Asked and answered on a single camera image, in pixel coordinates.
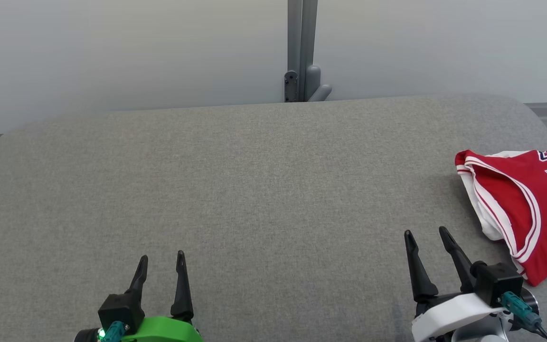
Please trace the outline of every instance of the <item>gray fabric surface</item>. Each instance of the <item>gray fabric surface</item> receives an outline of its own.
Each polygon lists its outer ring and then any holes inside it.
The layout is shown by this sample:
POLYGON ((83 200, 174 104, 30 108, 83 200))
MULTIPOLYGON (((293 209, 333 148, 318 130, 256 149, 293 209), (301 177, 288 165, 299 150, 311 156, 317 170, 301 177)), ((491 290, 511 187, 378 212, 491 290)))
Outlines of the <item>gray fabric surface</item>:
MULTIPOLYGON (((509 262, 456 175, 464 149, 547 149, 547 130, 508 98, 437 95, 62 117, 5 134, 0 342, 98 326, 143 254, 143 309, 169 313, 178 249, 206 341, 410 341, 405 229, 442 294, 460 282, 439 225, 473 261, 509 262)), ((547 280, 533 292, 547 327, 547 280)))

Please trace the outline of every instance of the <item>red fabric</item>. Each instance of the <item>red fabric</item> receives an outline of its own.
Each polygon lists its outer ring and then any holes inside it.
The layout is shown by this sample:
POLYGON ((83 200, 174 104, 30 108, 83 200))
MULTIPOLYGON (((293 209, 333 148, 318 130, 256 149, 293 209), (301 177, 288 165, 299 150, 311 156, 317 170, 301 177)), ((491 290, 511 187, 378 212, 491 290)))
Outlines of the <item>red fabric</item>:
MULTIPOLYGON (((529 151, 503 158, 482 156, 466 150, 457 154, 455 164, 471 167, 475 181, 495 198, 506 213, 516 250, 520 251, 525 245, 534 246, 530 253, 524 251, 514 255, 514 258, 524 267, 530 285, 540 284, 547 278, 547 151, 529 151), (514 181, 523 184, 534 200, 525 195, 514 181), (539 216, 539 219, 533 219, 534 216, 539 216), (539 234, 532 232, 534 221, 540 222, 539 234)), ((487 202, 486 196, 478 191, 477 195, 480 201, 487 202)))

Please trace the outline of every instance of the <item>red jersey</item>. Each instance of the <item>red jersey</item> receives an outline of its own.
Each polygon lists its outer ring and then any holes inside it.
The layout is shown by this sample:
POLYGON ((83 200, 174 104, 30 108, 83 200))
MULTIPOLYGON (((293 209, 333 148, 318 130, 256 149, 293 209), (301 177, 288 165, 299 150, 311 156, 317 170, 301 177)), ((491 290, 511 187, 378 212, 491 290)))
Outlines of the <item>red jersey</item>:
POLYGON ((530 285, 547 278, 547 151, 455 156, 472 206, 491 240, 504 239, 530 285))

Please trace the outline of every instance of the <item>black cable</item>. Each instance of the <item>black cable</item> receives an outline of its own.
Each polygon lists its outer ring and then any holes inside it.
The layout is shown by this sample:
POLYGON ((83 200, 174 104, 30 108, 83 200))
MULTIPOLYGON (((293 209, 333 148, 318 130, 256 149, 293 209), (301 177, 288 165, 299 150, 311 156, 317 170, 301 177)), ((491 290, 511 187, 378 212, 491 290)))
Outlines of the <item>black cable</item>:
POLYGON ((541 333, 540 336, 543 336, 547 340, 547 332, 543 330, 543 327, 541 327, 541 323, 536 323, 536 329, 539 330, 539 333, 541 333))

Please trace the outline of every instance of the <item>green plastic part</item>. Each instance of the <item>green plastic part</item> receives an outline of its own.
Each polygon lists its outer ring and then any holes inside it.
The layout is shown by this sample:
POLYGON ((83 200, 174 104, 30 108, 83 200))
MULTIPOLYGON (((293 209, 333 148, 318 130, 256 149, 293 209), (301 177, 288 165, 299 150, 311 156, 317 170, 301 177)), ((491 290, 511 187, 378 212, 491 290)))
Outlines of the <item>green plastic part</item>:
POLYGON ((134 335, 124 336, 122 342, 204 342, 193 325, 170 317, 145 317, 134 335))

